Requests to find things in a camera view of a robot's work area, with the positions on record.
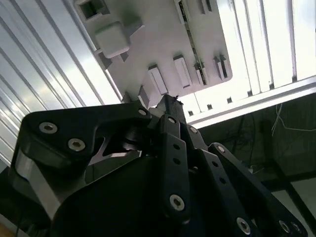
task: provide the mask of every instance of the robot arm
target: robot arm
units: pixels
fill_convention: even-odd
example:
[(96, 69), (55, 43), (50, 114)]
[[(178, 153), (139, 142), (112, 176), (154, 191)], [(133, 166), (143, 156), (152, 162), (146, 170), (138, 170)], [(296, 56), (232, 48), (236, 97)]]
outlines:
[[(130, 151), (141, 156), (84, 182), (91, 159)], [(169, 95), (149, 111), (133, 102), (27, 115), (10, 178), (32, 188), (52, 237), (307, 236), (223, 145), (205, 145)]]

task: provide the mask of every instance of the black bracket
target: black bracket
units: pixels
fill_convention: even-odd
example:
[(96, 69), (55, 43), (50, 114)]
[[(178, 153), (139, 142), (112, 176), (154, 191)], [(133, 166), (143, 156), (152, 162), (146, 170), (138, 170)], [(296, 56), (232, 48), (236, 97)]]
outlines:
[[(150, 120), (139, 102), (31, 113), (22, 120), (12, 165), (21, 150), (61, 175), (79, 175), (92, 158), (98, 137), (125, 132), (133, 124), (147, 126)], [(76, 146), (84, 149), (78, 152)]]
[(186, 143), (180, 139), (180, 123), (170, 115), (159, 121), (162, 135), (160, 202), (165, 215), (179, 224), (190, 220), (190, 186)]
[(220, 200), (224, 215), (227, 220), (228, 229), (233, 236), (262, 236), (257, 227), (247, 216), (237, 193), (231, 184), (225, 169), (217, 155), (206, 150), (207, 146), (203, 142), (200, 132), (194, 127), (187, 126), (191, 141), (191, 156), (195, 159), (200, 172), (207, 176), (205, 188), (213, 187), (215, 195)]
[(232, 174), (243, 186), (249, 187), (249, 195), (256, 200), (256, 206), (261, 216), (255, 217), (257, 226), (264, 235), (274, 236), (307, 236), (304, 226), (289, 212), (259, 180), (257, 180), (234, 155), (219, 143), (209, 146), (209, 151), (216, 154), (226, 170)]

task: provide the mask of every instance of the metal beam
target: metal beam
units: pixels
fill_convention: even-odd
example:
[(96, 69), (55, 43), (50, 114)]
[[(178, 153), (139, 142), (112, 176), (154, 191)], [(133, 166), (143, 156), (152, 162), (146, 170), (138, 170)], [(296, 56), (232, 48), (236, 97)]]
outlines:
[[(316, 171), (290, 175), (290, 176), (287, 176), (286, 178), (290, 183), (301, 181), (301, 180), (313, 179), (313, 178), (316, 178)], [(279, 178), (263, 181), (262, 184), (267, 189), (269, 189), (270, 192), (277, 192), (277, 191), (284, 190), (284, 186), (282, 185), (282, 182), (280, 181)]]
[(310, 227), (311, 231), (313, 232), (314, 236), (316, 236), (316, 219), (311, 211), (308, 209), (300, 195), (297, 193), (293, 185), (290, 183), (284, 172), (282, 171), (279, 164), (274, 159), (274, 152), (273, 152), (273, 137), (271, 134), (272, 124), (271, 121), (265, 120), (261, 122), (261, 129), (263, 133), (263, 143), (264, 143), (264, 153), (266, 156), (267, 161), (274, 169), (276, 175), (279, 178), (281, 185), (284, 187), (290, 198), (292, 199), (293, 203), (300, 211), (301, 215), (305, 219), (306, 223)]
[(249, 96), (217, 110), (213, 109), (193, 115), (187, 118), (187, 122), (195, 128), (201, 128), (315, 92), (316, 76), (313, 76), (264, 93)]

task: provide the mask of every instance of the silver bolt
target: silver bolt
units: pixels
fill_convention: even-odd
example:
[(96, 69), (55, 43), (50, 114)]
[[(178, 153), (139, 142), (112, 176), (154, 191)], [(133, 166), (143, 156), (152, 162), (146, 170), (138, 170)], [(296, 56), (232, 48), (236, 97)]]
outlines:
[(146, 111), (141, 110), (141, 109), (139, 109), (139, 110), (138, 110), (138, 113), (140, 113), (141, 115), (146, 115), (146, 114), (147, 114), (147, 112), (146, 112)]
[(301, 233), (301, 229), (298, 227), (298, 225), (296, 225), (294, 222), (291, 222), (292, 226), (299, 232)]
[(174, 120), (172, 117), (169, 117), (168, 120), (172, 123), (176, 123), (176, 120)]
[(250, 226), (248, 225), (248, 223), (244, 219), (238, 217), (236, 222), (237, 222), (238, 227), (241, 229), (242, 232), (244, 232), (246, 235), (250, 235), (250, 233), (251, 233)]
[(286, 225), (284, 221), (278, 221), (278, 222), (285, 232), (290, 233), (290, 228)]
[(190, 127), (192, 133), (198, 133), (198, 131), (194, 127)]
[(68, 141), (68, 147), (75, 152), (80, 152), (85, 148), (85, 143), (78, 138), (72, 138)]
[(58, 130), (57, 126), (51, 122), (42, 122), (39, 125), (39, 129), (41, 132), (47, 133), (47, 134), (53, 134), (57, 132)]
[(169, 201), (170, 201), (170, 204), (173, 207), (173, 209), (175, 209), (177, 211), (182, 211), (185, 207), (184, 201), (182, 200), (182, 198), (180, 198), (176, 194), (172, 194), (169, 198)]
[(225, 149), (222, 148), (221, 146), (217, 146), (217, 148), (221, 151), (221, 153), (225, 153)]

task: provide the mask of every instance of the mounting hole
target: mounting hole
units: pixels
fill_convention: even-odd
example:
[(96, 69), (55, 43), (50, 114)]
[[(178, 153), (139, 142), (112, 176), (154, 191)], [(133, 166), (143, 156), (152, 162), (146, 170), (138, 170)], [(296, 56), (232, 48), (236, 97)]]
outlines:
[(215, 161), (212, 161), (213, 166), (218, 167), (218, 163), (216, 163)]
[(177, 144), (173, 144), (174, 149), (179, 150), (180, 147)]
[(181, 164), (180, 160), (177, 159), (177, 158), (173, 158), (173, 162), (174, 162), (175, 164)]
[(223, 178), (219, 178), (219, 181), (221, 181), (222, 184), (226, 184), (226, 180)]

